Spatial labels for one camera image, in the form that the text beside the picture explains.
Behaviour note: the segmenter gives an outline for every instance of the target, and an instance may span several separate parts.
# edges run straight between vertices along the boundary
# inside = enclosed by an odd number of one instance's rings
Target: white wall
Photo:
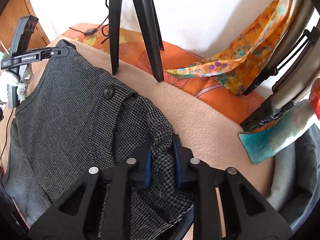
[[[100,24],[105,0],[30,0],[49,40],[76,23]],[[202,57],[227,48],[272,0],[154,0],[164,41]],[[123,0],[121,27],[140,31],[132,0]]]

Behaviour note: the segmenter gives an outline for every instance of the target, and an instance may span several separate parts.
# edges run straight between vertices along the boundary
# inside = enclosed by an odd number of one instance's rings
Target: black stand leg
[[[122,0],[110,0],[109,2],[109,40],[112,74],[119,69],[119,34]]]
[[[155,11],[152,0],[133,0],[137,12],[142,36],[147,49],[153,76],[158,82],[164,80],[161,56],[159,51],[160,31],[157,31]]]
[[[161,32],[160,32],[160,27],[159,27],[159,22],[158,22],[158,17],[157,17],[157,14],[156,14],[156,8],[155,8],[155,4],[154,4],[153,0],[152,0],[152,8],[153,8],[153,14],[154,14],[154,17],[155,17],[155,21],[156,21],[159,49],[160,50],[164,50],[162,37],[161,37]]]

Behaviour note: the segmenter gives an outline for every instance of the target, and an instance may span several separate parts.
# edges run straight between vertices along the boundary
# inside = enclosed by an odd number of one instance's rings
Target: silver screw
[[[229,167],[229,168],[227,168],[227,172],[228,172],[229,174],[234,175],[234,174],[236,174],[238,171],[237,171],[237,169],[234,168],[234,167]]]
[[[135,158],[129,158],[127,159],[127,163],[128,164],[135,164],[137,162],[137,160]]]
[[[89,169],[89,173],[90,174],[96,174],[99,171],[99,169],[97,167],[91,167]]]
[[[190,159],[190,162],[191,162],[192,164],[199,164],[199,163],[200,163],[200,160],[199,160],[198,158],[192,158],[192,159]]]

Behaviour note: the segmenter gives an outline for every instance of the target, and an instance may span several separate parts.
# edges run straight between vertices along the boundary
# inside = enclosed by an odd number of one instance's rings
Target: beige blanket
[[[92,65],[104,68],[111,73],[110,56],[78,41],[63,36],[57,37],[49,46],[53,47],[60,39],[76,45],[77,50]],[[47,60],[32,64],[35,78],[28,88],[30,94],[38,84]],[[120,62],[116,78],[149,98],[168,118],[175,132],[180,135],[182,145],[192,150],[195,157],[218,169],[233,166],[237,168],[263,195],[269,192],[274,171],[274,160],[268,159],[253,165],[242,146],[238,133],[239,125],[214,110],[206,103],[165,82],[157,82],[150,74],[125,62]],[[5,126],[10,115],[5,109],[5,120],[0,123],[0,145],[4,146]],[[3,157],[6,167],[10,140]]]

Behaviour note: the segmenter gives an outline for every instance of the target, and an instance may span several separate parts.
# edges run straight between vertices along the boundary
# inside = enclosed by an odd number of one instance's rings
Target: power cord
[[[9,119],[8,119],[7,127],[5,128],[5,143],[4,143],[4,147],[3,147],[2,153],[1,153],[1,155],[0,155],[0,162],[1,162],[2,155],[3,155],[3,153],[4,153],[4,150],[5,150],[5,147],[7,146],[7,139],[8,139],[8,126],[9,126],[9,122],[10,122],[10,119],[11,119],[12,113],[13,113],[13,109],[12,109],[11,114],[10,114],[10,117],[9,117]]]
[[[109,9],[108,0],[106,0],[106,3],[105,3],[105,4],[106,4],[107,9]],[[74,30],[74,31],[77,31],[77,32],[81,32],[81,33],[83,33],[84,36],[94,35],[94,34],[98,31],[98,29],[105,23],[105,21],[106,21],[108,18],[109,18],[109,14],[108,14],[108,16],[104,19],[104,21],[103,21],[97,28],[89,29],[89,30],[86,30],[85,32],[82,32],[82,31],[80,31],[80,30],[73,29],[73,28],[71,28],[71,27],[69,27],[69,29]],[[109,24],[104,25],[104,26],[102,27],[102,29],[101,29],[102,35],[106,37],[106,39],[104,39],[104,40],[101,42],[101,44],[105,43],[106,40],[109,39],[109,33],[108,33],[108,34],[105,34],[104,31],[103,31],[103,29],[104,29],[106,26],[109,26]]]

